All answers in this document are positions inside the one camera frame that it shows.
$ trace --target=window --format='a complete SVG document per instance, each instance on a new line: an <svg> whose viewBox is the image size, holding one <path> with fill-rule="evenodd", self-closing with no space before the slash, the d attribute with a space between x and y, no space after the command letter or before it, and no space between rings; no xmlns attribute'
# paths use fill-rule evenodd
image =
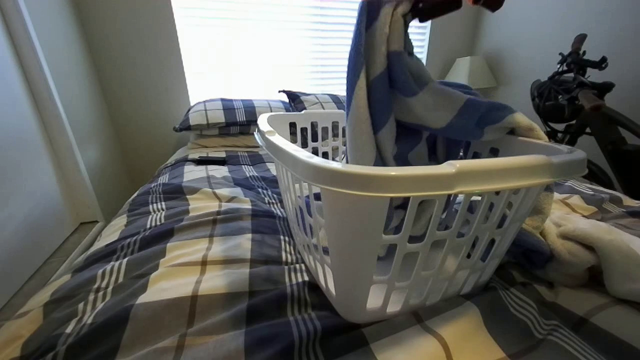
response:
<svg viewBox="0 0 640 360"><path fill-rule="evenodd" d="M344 94L359 0L172 0L191 102ZM409 30L426 60L429 23Z"/></svg>

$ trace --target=pillow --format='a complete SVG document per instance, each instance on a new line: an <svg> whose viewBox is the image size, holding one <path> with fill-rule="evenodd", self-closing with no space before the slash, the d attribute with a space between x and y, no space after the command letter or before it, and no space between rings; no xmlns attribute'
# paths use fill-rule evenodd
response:
<svg viewBox="0 0 640 360"><path fill-rule="evenodd" d="M282 100L209 99L196 102L173 130L201 135L250 134L265 113L291 112Z"/></svg>
<svg viewBox="0 0 640 360"><path fill-rule="evenodd" d="M187 144L188 149L216 149L216 148L247 148L260 147L255 136L248 134L235 134L228 136L204 136L193 134Z"/></svg>
<svg viewBox="0 0 640 360"><path fill-rule="evenodd" d="M309 94L306 92L281 90L289 99L295 111L303 110L345 110L346 96L334 94Z"/></svg>

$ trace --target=wall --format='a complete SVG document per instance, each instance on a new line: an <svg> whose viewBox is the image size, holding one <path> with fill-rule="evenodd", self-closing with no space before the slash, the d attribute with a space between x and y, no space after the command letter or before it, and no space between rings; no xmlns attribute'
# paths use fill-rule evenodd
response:
<svg viewBox="0 0 640 360"><path fill-rule="evenodd" d="M435 79L444 79L457 58L473 51L478 16L485 11L463 4L457 12L431 21L427 69Z"/></svg>
<svg viewBox="0 0 640 360"><path fill-rule="evenodd" d="M587 33L584 49L591 58L609 57L609 68L590 72L596 81L618 86L607 103L632 119L640 119L637 86L640 56L638 33L640 2L633 0L510 0L495 14L482 13L474 54L483 55L499 87L491 97L506 102L537 120L529 100L529 87L556 69L558 53L566 53L573 38ZM605 165L595 141L578 143L592 160Z"/></svg>
<svg viewBox="0 0 640 360"><path fill-rule="evenodd" d="M189 106L169 0L74 0L135 187L181 145Z"/></svg>
<svg viewBox="0 0 640 360"><path fill-rule="evenodd" d="M110 220L134 189L70 0L10 0L3 11L60 166L81 168L82 196L98 207L81 220Z"/></svg>

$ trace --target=plaid pillowcase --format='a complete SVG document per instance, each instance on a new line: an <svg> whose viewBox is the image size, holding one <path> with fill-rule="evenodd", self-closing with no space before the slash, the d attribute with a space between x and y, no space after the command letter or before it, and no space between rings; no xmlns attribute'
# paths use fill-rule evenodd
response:
<svg viewBox="0 0 640 360"><path fill-rule="evenodd" d="M335 94L309 94L306 92L281 90L295 111L345 110L346 96Z"/></svg>
<svg viewBox="0 0 640 360"><path fill-rule="evenodd" d="M173 130L201 135L250 134L260 115L278 112L290 113L291 107L282 100L209 99L190 107Z"/></svg>

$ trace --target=lamp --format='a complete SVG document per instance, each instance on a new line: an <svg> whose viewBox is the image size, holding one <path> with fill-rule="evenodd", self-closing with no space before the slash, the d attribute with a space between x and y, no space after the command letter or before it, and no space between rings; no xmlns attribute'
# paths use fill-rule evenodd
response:
<svg viewBox="0 0 640 360"><path fill-rule="evenodd" d="M457 59L445 80L467 84L474 89L492 88L498 85L482 56Z"/></svg>

